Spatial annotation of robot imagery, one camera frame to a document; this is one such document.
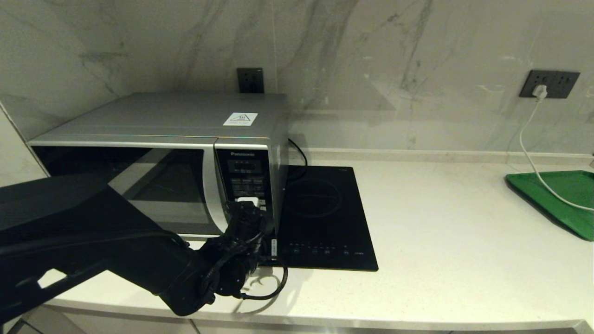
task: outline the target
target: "black induction cooker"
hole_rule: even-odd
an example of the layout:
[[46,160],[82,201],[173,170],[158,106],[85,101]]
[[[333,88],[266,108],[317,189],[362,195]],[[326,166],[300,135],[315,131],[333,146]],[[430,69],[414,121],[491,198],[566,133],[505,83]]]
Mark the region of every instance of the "black induction cooker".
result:
[[378,270],[351,167],[289,167],[276,251],[289,267]]

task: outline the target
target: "white countertop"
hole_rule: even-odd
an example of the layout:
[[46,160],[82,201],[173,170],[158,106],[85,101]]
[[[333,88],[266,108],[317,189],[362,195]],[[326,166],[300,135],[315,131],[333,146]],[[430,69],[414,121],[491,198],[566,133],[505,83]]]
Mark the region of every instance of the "white countertop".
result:
[[[312,164],[354,167],[379,271],[289,269],[273,303],[217,296],[190,318],[425,330],[567,327],[585,319],[592,327],[593,244],[507,188],[504,176],[530,172],[528,165]],[[541,169],[592,171],[587,165]],[[282,270],[274,275],[281,278]],[[251,293],[276,287],[274,278],[262,283]],[[48,304],[175,316],[160,298],[110,272]]]

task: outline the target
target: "wall outlet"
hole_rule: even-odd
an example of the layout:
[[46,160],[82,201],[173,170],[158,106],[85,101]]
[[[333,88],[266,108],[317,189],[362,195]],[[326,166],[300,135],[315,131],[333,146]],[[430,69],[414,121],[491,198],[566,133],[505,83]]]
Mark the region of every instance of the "wall outlet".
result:
[[240,93],[264,93],[264,71],[262,68],[238,68],[237,81]]
[[547,99],[566,99],[576,84],[579,72],[532,70],[520,92],[520,97],[535,97],[534,88],[546,85]]

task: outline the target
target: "black robotic arm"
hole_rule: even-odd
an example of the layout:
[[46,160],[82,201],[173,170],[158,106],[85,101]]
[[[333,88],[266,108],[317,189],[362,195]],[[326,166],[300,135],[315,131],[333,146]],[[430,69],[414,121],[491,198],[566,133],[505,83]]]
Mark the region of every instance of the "black robotic arm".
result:
[[[179,316],[241,288],[264,260],[273,224],[251,202],[228,203],[225,234],[193,250],[92,175],[45,178],[0,188],[0,323],[109,270],[158,295]],[[42,288],[50,269],[66,274]]]

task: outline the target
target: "microwave oven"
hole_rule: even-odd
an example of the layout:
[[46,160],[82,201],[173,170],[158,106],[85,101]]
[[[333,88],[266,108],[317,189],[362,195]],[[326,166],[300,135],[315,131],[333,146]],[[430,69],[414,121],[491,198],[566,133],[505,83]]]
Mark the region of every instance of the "microwave oven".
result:
[[221,235],[239,197],[278,231],[287,111],[282,94],[135,93],[27,144],[48,176],[95,174],[182,236]]

